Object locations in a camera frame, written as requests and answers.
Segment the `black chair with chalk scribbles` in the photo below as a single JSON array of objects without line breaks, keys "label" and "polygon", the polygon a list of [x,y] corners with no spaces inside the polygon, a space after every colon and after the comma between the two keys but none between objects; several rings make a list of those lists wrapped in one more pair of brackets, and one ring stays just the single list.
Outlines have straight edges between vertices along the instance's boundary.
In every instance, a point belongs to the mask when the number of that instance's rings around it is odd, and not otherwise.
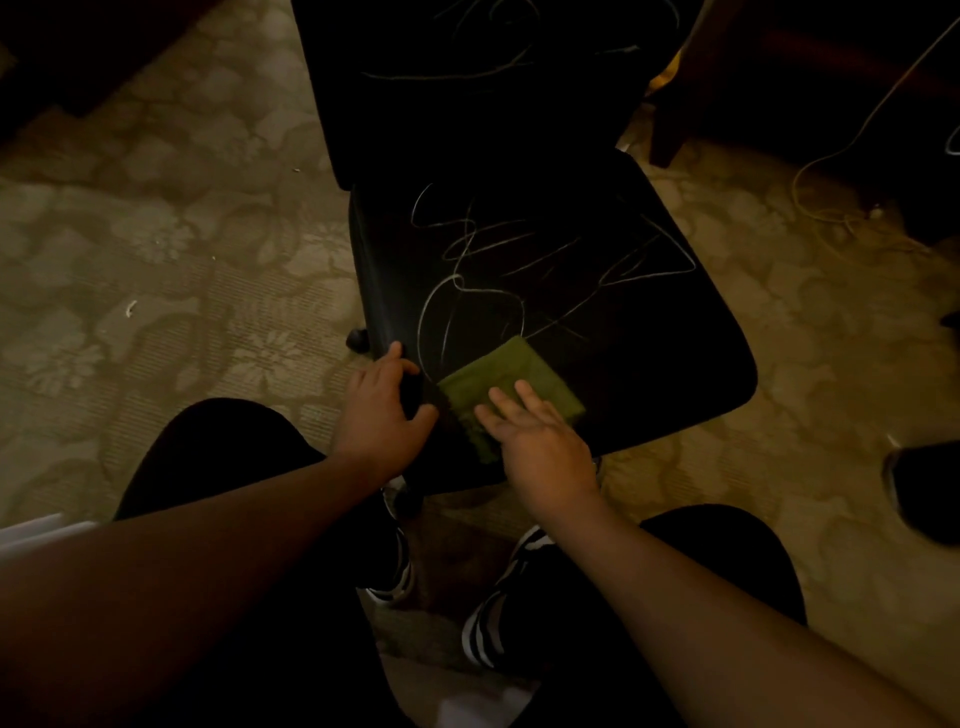
[{"label": "black chair with chalk scribbles", "polygon": [[618,141],[704,0],[291,0],[370,351],[438,407],[401,513],[504,480],[438,387],[514,336],[585,407],[595,456],[747,403],[743,331]]}]

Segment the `black object on floor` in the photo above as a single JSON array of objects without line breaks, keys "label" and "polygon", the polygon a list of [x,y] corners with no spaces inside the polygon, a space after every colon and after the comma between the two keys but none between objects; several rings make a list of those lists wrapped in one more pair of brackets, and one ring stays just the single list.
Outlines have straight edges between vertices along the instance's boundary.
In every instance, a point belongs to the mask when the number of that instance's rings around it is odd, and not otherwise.
[{"label": "black object on floor", "polygon": [[882,481],[908,528],[935,544],[960,549],[960,440],[891,451]]}]

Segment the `person's leg black trousers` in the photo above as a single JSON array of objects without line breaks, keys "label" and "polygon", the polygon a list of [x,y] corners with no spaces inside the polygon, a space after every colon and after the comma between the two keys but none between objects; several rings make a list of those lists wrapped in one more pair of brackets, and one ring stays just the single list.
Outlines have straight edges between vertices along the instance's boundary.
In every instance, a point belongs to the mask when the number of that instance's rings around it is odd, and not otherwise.
[{"label": "person's leg black trousers", "polygon": [[[737,507],[701,504],[640,524],[800,625],[806,605],[782,542]],[[541,684],[510,728],[687,728],[625,627],[550,541],[533,549],[499,618],[503,656]]]},{"label": "person's leg black trousers", "polygon": [[[210,398],[166,425],[114,519],[190,504],[324,459],[278,412]],[[377,491],[315,541],[129,728],[416,728],[390,688],[357,592],[389,585],[395,544]]]}]

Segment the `white flat object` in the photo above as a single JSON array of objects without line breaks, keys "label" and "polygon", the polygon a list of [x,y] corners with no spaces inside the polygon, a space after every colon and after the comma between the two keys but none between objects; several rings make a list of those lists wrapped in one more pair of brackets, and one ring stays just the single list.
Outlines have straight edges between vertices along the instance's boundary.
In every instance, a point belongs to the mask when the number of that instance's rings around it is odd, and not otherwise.
[{"label": "white flat object", "polygon": [[93,520],[68,521],[65,514],[57,513],[0,528],[0,563],[99,526]]}]

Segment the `dark wooden furniture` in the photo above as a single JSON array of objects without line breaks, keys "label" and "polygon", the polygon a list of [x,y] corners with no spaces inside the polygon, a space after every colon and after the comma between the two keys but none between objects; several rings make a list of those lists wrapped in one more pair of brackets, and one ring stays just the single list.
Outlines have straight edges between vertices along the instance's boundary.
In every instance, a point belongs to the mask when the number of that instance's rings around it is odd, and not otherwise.
[{"label": "dark wooden furniture", "polygon": [[960,0],[704,0],[654,91],[650,163],[695,136],[750,145],[960,238]]}]

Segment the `person's right hand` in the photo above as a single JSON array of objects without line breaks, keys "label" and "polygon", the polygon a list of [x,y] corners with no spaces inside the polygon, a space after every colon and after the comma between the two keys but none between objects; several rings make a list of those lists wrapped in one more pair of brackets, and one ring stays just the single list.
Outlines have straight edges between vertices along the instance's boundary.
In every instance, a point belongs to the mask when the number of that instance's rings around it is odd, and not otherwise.
[{"label": "person's right hand", "polygon": [[489,404],[475,408],[513,409],[513,453],[501,457],[524,507],[545,528],[596,510],[602,498],[587,444],[560,414],[558,425],[547,425],[528,414],[516,395],[518,400],[491,387]]}]

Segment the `person's right leg black trousers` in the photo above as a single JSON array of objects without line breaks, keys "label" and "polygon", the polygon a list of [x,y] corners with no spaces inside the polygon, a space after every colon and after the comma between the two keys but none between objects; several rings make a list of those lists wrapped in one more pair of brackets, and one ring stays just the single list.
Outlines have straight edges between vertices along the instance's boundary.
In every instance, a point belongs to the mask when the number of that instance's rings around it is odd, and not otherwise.
[{"label": "person's right leg black trousers", "polygon": [[[701,504],[640,524],[800,625],[806,605],[782,542],[737,507]],[[499,618],[503,656],[541,684],[510,728],[687,728],[625,627],[550,541],[533,549]]]}]

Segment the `person's left striped shoe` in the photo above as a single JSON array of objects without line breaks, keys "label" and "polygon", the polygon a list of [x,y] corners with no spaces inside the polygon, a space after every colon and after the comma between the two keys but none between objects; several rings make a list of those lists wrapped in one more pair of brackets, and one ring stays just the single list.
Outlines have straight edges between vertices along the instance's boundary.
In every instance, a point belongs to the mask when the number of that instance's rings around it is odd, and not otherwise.
[{"label": "person's left striped shoe", "polygon": [[365,591],[374,604],[394,608],[405,601],[416,587],[416,567],[412,558],[410,543],[402,529],[400,518],[400,506],[409,496],[409,490],[404,477],[397,476],[390,480],[381,489],[380,493],[391,519],[395,541],[395,565],[387,587],[365,588]]}]

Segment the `green cleaning cloth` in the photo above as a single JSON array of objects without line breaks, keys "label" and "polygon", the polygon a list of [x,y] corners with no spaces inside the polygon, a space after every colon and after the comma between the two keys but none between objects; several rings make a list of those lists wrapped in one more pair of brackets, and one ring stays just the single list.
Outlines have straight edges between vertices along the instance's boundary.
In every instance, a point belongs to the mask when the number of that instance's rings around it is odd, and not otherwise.
[{"label": "green cleaning cloth", "polygon": [[517,381],[529,383],[539,397],[550,402],[570,426],[587,410],[570,385],[521,336],[513,336],[491,352],[451,372],[438,382],[450,410],[474,448],[478,461],[492,465],[501,460],[499,443],[482,427],[474,407],[486,402],[492,387],[518,400]]}]

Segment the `person's striped shoe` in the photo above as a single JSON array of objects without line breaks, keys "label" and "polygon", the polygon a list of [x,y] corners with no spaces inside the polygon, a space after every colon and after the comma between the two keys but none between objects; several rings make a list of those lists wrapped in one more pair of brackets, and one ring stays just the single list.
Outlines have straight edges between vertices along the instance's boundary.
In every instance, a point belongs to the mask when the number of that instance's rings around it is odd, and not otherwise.
[{"label": "person's striped shoe", "polygon": [[365,588],[365,591],[374,604],[394,608],[405,601],[416,587],[416,567],[412,558],[410,543],[402,529],[400,518],[400,506],[409,496],[409,490],[404,477],[397,476],[390,480],[381,489],[380,493],[391,519],[395,541],[395,565],[387,587]]},{"label": "person's striped shoe", "polygon": [[516,543],[506,569],[493,590],[469,615],[462,626],[461,645],[465,657],[477,668],[514,673],[520,662],[517,650],[507,650],[503,637],[503,614],[527,580],[527,572],[542,550],[553,548],[554,540],[539,525],[527,530]]}]

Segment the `dark furniture piece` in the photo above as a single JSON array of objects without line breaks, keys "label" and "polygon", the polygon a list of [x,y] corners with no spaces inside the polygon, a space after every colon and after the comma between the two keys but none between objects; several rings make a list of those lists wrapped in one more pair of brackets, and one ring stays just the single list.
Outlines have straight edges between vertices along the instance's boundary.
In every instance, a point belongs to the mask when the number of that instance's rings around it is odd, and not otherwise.
[{"label": "dark furniture piece", "polygon": [[0,0],[0,141],[49,107],[94,110],[223,0]]}]

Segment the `person's right forearm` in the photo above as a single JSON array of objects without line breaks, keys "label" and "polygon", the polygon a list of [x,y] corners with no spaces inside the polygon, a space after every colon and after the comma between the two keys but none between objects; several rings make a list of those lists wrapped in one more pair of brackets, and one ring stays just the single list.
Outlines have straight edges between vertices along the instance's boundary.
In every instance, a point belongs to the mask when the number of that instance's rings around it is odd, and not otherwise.
[{"label": "person's right forearm", "polygon": [[850,654],[618,514],[596,491],[536,519],[603,595],[691,728],[951,728]]}]

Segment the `person's left leg black trousers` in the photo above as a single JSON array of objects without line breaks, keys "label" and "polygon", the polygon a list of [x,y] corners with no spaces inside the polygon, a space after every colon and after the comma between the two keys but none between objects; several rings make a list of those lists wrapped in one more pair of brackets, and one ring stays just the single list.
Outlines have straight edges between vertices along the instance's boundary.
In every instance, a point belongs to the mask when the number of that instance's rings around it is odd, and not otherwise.
[{"label": "person's left leg black trousers", "polygon": [[[278,412],[210,398],[166,425],[114,519],[190,504],[324,459]],[[416,728],[390,688],[357,592],[389,585],[395,544],[377,491],[315,541],[129,728]]]}]

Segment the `person's left forearm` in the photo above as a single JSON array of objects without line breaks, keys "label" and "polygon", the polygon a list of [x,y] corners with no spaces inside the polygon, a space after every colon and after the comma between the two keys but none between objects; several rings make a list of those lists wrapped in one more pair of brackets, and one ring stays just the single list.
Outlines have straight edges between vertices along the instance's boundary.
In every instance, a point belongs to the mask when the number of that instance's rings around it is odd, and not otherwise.
[{"label": "person's left forearm", "polygon": [[125,722],[390,479],[334,453],[0,564],[0,728]]}]

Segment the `person's right striped shoe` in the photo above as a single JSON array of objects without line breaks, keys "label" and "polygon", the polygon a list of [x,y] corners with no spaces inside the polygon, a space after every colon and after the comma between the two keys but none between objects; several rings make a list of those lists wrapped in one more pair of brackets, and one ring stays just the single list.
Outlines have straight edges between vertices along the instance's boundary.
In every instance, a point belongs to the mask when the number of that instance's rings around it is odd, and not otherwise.
[{"label": "person's right striped shoe", "polygon": [[465,657],[477,668],[514,673],[520,662],[517,650],[507,650],[503,637],[503,614],[527,580],[527,572],[542,550],[553,548],[554,540],[539,525],[527,530],[516,543],[506,569],[493,590],[469,615],[462,626],[461,645]]}]

